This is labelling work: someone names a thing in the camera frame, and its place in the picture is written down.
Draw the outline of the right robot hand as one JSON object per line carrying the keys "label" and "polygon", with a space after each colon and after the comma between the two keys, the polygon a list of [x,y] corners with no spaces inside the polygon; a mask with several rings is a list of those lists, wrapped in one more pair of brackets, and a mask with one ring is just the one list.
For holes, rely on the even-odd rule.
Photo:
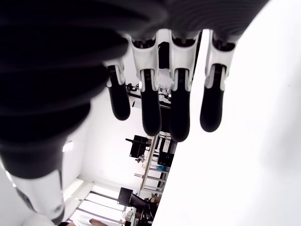
{"label": "right robot hand", "polygon": [[64,217],[63,146],[109,88],[115,117],[130,105],[122,57],[132,48],[144,131],[161,130],[157,31],[169,30],[176,142],[190,130],[190,91],[200,33],[210,32],[200,124],[222,119],[224,82],[237,41],[265,0],[3,0],[0,3],[0,159],[16,192],[54,225]]}

